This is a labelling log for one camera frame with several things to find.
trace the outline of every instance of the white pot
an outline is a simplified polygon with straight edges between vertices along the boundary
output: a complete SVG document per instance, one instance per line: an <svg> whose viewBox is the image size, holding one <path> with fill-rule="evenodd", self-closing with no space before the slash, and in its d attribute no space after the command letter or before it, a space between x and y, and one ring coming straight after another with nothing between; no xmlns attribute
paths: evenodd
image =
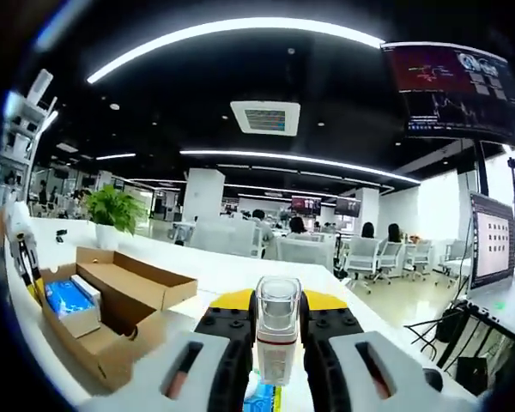
<svg viewBox="0 0 515 412"><path fill-rule="evenodd" d="M107 251L116 251L118 249L118 230L114 226L95 225L95 236L97 238L97 247Z"/></svg>

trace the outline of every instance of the white desk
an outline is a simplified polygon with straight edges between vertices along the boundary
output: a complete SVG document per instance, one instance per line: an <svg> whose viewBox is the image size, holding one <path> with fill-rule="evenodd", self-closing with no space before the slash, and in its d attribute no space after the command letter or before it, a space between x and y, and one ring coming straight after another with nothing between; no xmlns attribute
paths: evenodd
<svg viewBox="0 0 515 412"><path fill-rule="evenodd" d="M58 244L55 241L55 232L63 228L67 229L68 233L64 236L64 243ZM53 268L60 264L74 262L76 247L79 245L96 246L94 224L87 221L34 218L33 229L38 241L41 268ZM435 367L417 348L410 346L404 334L391 328L377 313L344 288L322 266L221 255L141 236L132 238L129 234L122 235L119 251L148 264L198 279L197 296L174 306L169 312L177 312L199 319L209 303L219 294L244 288L255 288L259 278L265 275L296 276L300 279L303 288L332 294L347 302L349 309L357 317L364 331L378 330L424 367ZM39 306L29 296L21 278L15 273L12 259L9 257L9 249L6 253L12 300L29 347L52 382L71 403L80 404L88 400L90 397L88 392L70 375L46 340L42 331L45 328L45 322ZM475 399L446 374L444 381L444 392L447 395ZM306 385L306 374L302 361L295 362L293 379L290 385L283 389L282 409L311 411L310 400L311 393Z"/></svg>

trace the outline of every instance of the blue package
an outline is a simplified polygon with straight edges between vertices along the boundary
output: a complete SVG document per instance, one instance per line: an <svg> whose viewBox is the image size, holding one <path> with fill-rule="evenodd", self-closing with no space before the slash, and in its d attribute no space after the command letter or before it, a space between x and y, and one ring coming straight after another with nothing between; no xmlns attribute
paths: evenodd
<svg viewBox="0 0 515 412"><path fill-rule="evenodd" d="M254 394L244 401L243 412L276 412L281 408L281 388L257 384Z"/></svg>
<svg viewBox="0 0 515 412"><path fill-rule="evenodd" d="M94 303L76 287L73 281L47 283L45 296L51 309L59 318L94 307Z"/></svg>

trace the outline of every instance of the black ceiling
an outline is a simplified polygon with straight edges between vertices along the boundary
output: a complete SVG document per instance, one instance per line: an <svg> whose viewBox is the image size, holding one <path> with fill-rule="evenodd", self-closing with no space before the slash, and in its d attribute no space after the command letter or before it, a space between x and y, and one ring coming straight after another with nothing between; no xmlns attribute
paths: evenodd
<svg viewBox="0 0 515 412"><path fill-rule="evenodd" d="M81 169L106 169L126 178L182 179L192 166L234 163L378 181L370 175L317 165L179 155L183 148L244 149L394 171L448 144L438 139L403 138L402 102L381 52L367 45L280 29L215 33L150 52L93 85L86 78L123 52L159 35L205 22L252 16L327 21L387 41L471 45L508 58L515 69L515 15L507 8L480 2L458 2L457 9L421 2L392 3L92 2L50 51L35 54L22 68L21 91L27 90L44 67L54 75L45 100L58 97L59 117L43 135L37 160L46 164L57 156L60 161L76 162ZM242 133L229 106L232 100L300 103L297 136ZM111 110L112 103L120 110ZM56 148L59 142L68 142L79 151L66 154ZM487 155L499 150L496 145L486 147ZM81 157L125 152L135 152L136 157L110 161ZM470 150L414 171L412 177L424 179L469 161L473 161ZM354 187L298 173L232 167L221 171L227 182L244 185L335 194ZM396 181L382 183L397 189L408 187Z"/></svg>

